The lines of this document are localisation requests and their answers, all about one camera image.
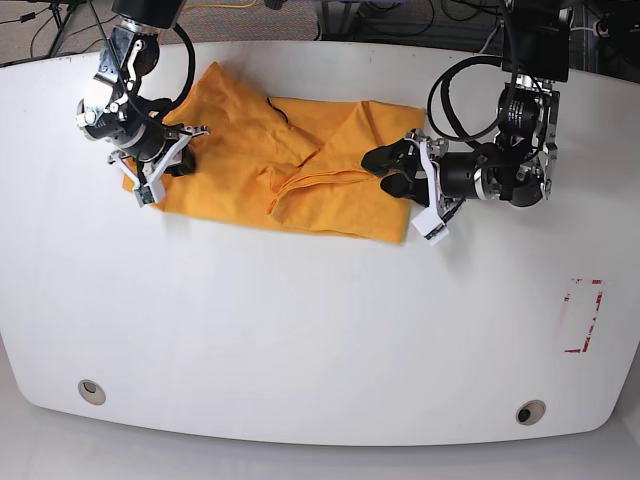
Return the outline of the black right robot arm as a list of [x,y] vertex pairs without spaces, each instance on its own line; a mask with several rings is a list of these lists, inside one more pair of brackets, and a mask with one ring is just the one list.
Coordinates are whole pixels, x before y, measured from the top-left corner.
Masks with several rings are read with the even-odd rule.
[[[140,206],[160,203],[166,190],[163,177],[195,172],[189,143],[209,133],[206,126],[169,125],[164,118],[186,100],[195,79],[195,49],[178,18],[183,1],[116,1],[120,18],[112,32],[102,35],[97,71],[79,102],[76,123],[90,140],[106,140],[115,150],[108,158],[133,182]],[[188,57],[185,84],[176,99],[149,100],[140,95],[142,79],[160,57],[159,35],[172,30],[183,41]]]

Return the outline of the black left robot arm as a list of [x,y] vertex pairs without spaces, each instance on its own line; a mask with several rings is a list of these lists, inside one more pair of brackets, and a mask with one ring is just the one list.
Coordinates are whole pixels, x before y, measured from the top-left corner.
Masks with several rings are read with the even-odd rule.
[[[393,144],[367,152],[362,168],[380,180],[387,194],[408,199],[422,210],[411,223],[431,244],[467,200],[500,200],[530,207],[549,197],[557,161],[556,130],[560,94],[566,82],[572,9],[566,1],[500,1],[503,53],[477,54],[442,73],[426,102],[434,137],[420,129]],[[478,65],[509,73],[495,120],[476,134],[457,117],[451,83]]]

